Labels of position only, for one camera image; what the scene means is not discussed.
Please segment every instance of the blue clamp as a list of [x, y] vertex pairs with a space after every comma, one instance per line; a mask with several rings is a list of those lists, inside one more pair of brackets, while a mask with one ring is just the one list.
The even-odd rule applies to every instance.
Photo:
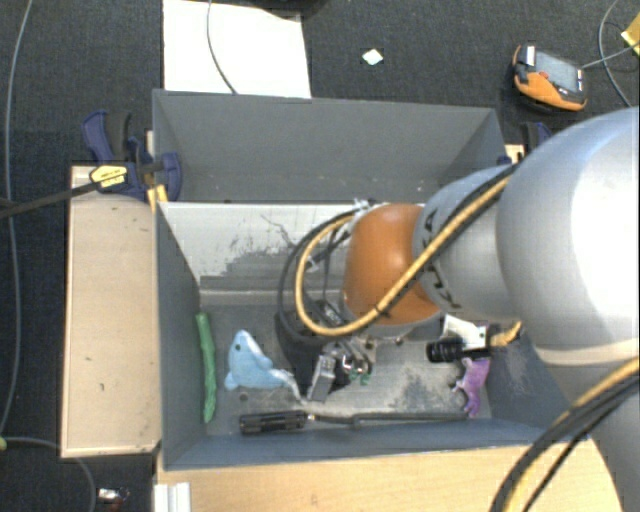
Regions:
[[130, 120], [128, 112], [109, 114], [106, 110], [97, 110], [82, 123], [82, 136], [93, 161], [98, 165], [117, 162], [127, 168], [126, 181], [104, 192], [124, 194], [144, 202], [147, 190], [163, 184], [169, 201], [176, 201], [182, 188], [177, 153], [164, 153], [160, 162], [154, 162], [144, 144], [128, 136]]

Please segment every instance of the purple object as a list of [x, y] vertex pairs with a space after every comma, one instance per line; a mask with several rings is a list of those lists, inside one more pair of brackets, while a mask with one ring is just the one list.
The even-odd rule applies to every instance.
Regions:
[[464, 412], [469, 414], [470, 418], [475, 418], [480, 412], [480, 389], [484, 386], [489, 375], [489, 359], [477, 359], [475, 361], [468, 357], [462, 358], [462, 364], [465, 367], [464, 377], [457, 380], [452, 391], [462, 390], [467, 395], [467, 405]]

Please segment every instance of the gray box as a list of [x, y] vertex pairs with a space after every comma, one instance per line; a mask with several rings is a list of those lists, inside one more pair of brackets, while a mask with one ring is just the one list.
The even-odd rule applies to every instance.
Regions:
[[[526, 338], [498, 352], [480, 418], [311, 424], [293, 434], [242, 437], [240, 414], [300, 409], [286, 389], [227, 391], [233, 335], [249, 331], [287, 368], [274, 330], [277, 282], [292, 244], [350, 208], [354, 197], [423, 202], [442, 184], [495, 165], [504, 151], [489, 109], [341, 100], [154, 94], [156, 153], [179, 152], [179, 202], [157, 215], [162, 445], [168, 470], [370, 457], [529, 443], [565, 400]], [[335, 258], [329, 293], [339, 291]], [[206, 311], [216, 344], [217, 408], [202, 420], [203, 363], [194, 316]], [[462, 370], [433, 365], [437, 322], [401, 347], [383, 345], [371, 382], [353, 383], [317, 414], [453, 412]]]

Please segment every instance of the wooden board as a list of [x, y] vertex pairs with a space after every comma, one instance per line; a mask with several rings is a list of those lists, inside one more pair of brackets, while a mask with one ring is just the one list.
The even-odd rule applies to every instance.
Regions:
[[[72, 186], [91, 167], [72, 170]], [[71, 201], [62, 457], [150, 452], [160, 439], [152, 215], [121, 195]]]
[[[524, 447], [375, 459], [164, 472], [157, 482], [191, 484], [193, 512], [484, 512]], [[562, 446], [551, 450], [557, 456]], [[539, 464], [532, 487], [553, 457]], [[615, 488], [592, 441], [567, 459], [532, 512], [620, 511]]]

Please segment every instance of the green foam stick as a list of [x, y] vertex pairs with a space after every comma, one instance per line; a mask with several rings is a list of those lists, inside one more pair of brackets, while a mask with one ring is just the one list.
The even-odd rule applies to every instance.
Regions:
[[202, 359], [204, 361], [204, 408], [202, 414], [204, 422], [209, 423], [216, 410], [216, 349], [213, 345], [209, 318], [206, 313], [196, 315], [198, 332], [200, 333], [200, 348], [202, 349]]

